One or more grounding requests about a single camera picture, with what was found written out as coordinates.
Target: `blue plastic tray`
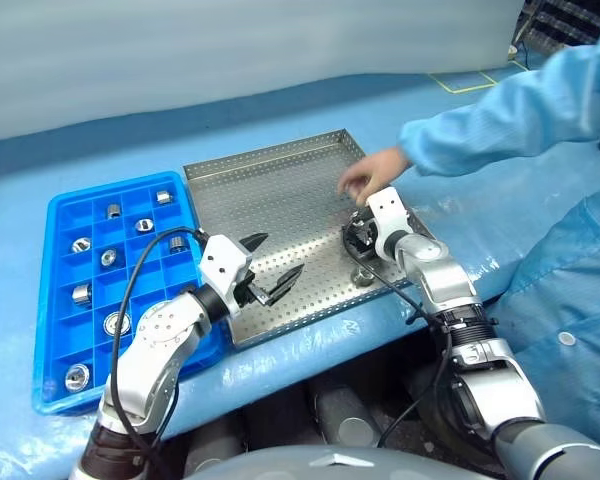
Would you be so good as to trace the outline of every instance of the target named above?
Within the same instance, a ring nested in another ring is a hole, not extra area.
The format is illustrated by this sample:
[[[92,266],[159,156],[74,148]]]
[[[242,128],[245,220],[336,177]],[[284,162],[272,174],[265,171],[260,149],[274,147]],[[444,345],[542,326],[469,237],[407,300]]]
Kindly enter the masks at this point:
[[[171,203],[158,204],[160,190],[171,193]],[[107,206],[112,203],[121,206],[122,215],[107,220]],[[135,223],[141,218],[153,219],[154,232],[136,232]],[[129,276],[147,244],[156,233],[177,226],[195,227],[196,222],[182,180],[173,172],[67,193],[49,203],[33,369],[33,406],[38,412],[82,411],[100,399],[113,343],[103,328],[104,319],[119,310]],[[80,237],[91,239],[91,249],[72,253],[71,244]],[[200,285],[200,248],[190,236],[188,241],[188,251],[171,255],[165,239],[147,257],[127,309],[132,328],[121,339],[121,351],[131,343],[149,307],[173,298],[186,285]],[[104,269],[100,255],[111,247],[124,251],[124,261]],[[71,297],[73,288],[85,283],[92,285],[91,306],[77,306]],[[214,327],[181,374],[216,363],[227,345],[223,328]],[[89,368],[90,379],[84,390],[70,393],[64,378],[76,363]]]

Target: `person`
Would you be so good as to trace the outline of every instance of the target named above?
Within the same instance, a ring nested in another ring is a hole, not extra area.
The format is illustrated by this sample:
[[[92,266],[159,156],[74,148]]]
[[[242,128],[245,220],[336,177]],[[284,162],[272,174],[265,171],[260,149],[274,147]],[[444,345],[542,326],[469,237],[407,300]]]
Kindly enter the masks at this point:
[[[363,158],[337,189],[360,206],[407,168],[457,176],[562,141],[600,139],[600,40],[569,47],[474,105],[409,122],[398,145]],[[490,314],[548,420],[600,443],[600,192],[578,203],[521,261]]]

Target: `white wall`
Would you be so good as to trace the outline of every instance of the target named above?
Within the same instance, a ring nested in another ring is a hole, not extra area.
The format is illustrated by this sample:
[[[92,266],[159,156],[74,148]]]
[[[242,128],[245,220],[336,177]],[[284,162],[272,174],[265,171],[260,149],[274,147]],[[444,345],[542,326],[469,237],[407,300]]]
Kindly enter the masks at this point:
[[[523,0],[0,0],[0,138],[353,73],[501,65]]]

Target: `metal bushing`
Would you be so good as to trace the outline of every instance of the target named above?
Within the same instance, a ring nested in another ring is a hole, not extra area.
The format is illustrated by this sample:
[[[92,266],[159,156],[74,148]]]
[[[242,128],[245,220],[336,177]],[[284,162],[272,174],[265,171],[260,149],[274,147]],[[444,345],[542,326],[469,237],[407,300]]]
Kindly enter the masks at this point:
[[[188,249],[189,245],[184,237],[177,235],[169,239],[169,253],[180,253]]]
[[[136,232],[149,233],[153,231],[153,220],[150,218],[141,218],[136,222]]]
[[[373,274],[363,267],[356,267],[351,272],[351,282],[358,288],[368,287],[373,283]]]
[[[156,201],[159,205],[166,205],[167,203],[171,203],[173,201],[173,197],[166,190],[160,190],[156,193]]]
[[[100,255],[100,265],[102,268],[112,269],[122,265],[122,255],[115,248],[109,248]]]
[[[107,220],[118,218],[120,215],[122,215],[122,209],[117,203],[112,203],[107,207]]]
[[[91,305],[91,284],[84,283],[75,287],[73,289],[73,293],[71,294],[71,298],[73,298],[73,303],[76,305]]]
[[[89,237],[80,237],[71,244],[73,253],[86,252],[91,249],[91,239]]]
[[[91,373],[89,367],[83,363],[71,365],[64,376],[64,386],[71,393],[78,393],[89,384]]]
[[[111,312],[107,315],[107,318],[104,319],[104,323],[102,327],[107,335],[113,337],[116,333],[116,322],[118,321],[118,313],[119,312]],[[122,328],[120,329],[120,335],[124,335],[131,329],[131,317],[128,313],[125,312],[124,317],[122,318]]]

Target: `perforated metal tray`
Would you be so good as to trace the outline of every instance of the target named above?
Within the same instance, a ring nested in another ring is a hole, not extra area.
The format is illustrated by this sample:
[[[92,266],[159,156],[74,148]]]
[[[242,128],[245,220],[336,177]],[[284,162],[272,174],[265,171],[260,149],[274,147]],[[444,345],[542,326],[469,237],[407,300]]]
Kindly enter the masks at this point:
[[[336,194],[336,182],[363,156],[349,133],[338,130],[185,167],[194,210],[208,232],[235,240],[269,233],[254,254],[258,285],[269,289],[287,269],[305,265],[278,304],[249,305],[230,322],[236,346],[263,341],[386,290],[377,281],[365,288],[351,283],[355,264],[341,241],[355,204]],[[402,277],[396,267],[373,265],[391,281]]]

